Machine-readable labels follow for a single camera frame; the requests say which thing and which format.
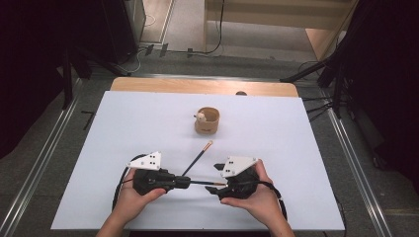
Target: white tabletop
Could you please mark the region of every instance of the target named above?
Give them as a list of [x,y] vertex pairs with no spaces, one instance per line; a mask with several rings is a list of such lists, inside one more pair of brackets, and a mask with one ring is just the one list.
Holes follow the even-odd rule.
[[[220,112],[214,135],[194,130],[202,107]],[[182,175],[209,140],[213,145],[187,175],[193,180],[225,182],[213,164],[230,155],[257,157],[282,193],[294,230],[344,229],[300,98],[146,92],[106,92],[51,228],[99,229],[131,158],[160,151],[162,168]],[[266,229],[198,185],[170,191],[126,228]]]

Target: person's right hand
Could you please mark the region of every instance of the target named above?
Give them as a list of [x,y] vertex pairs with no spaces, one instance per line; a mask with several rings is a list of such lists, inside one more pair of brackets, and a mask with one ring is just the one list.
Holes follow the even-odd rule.
[[[254,168],[260,181],[273,184],[266,173],[262,160],[258,160]],[[221,200],[221,203],[246,209],[253,217],[269,228],[272,236],[293,236],[293,231],[281,212],[277,196],[274,191],[265,185],[258,185],[256,192],[248,199],[225,197]]]

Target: person's left hand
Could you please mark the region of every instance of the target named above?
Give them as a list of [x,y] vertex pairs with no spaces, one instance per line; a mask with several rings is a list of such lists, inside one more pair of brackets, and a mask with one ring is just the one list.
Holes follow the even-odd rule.
[[166,191],[163,189],[155,189],[148,194],[141,196],[132,187],[132,181],[130,181],[133,178],[134,173],[135,169],[130,169],[124,178],[124,181],[128,182],[125,182],[121,187],[120,197],[112,212],[112,215],[124,223],[128,223],[136,218],[147,204],[166,194]]

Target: small cup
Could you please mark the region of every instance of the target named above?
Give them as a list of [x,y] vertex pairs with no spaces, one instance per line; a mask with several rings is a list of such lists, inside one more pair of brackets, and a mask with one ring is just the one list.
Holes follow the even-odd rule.
[[199,134],[214,134],[218,130],[219,111],[215,108],[204,107],[196,114],[195,131]]

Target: hand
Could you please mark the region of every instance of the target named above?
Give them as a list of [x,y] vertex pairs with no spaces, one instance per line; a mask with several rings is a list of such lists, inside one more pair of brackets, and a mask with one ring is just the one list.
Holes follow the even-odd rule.
[[[258,160],[255,170],[260,181],[273,184],[266,173],[262,160]],[[293,231],[281,212],[277,196],[265,185],[258,185],[256,192],[248,199],[225,197],[221,203],[246,209],[259,222],[269,228],[272,236],[293,236]]]
[[147,204],[166,194],[164,189],[155,189],[141,196],[130,181],[134,173],[135,169],[131,169],[124,178],[128,182],[121,187],[117,204],[97,236],[121,236],[124,226],[135,219]]

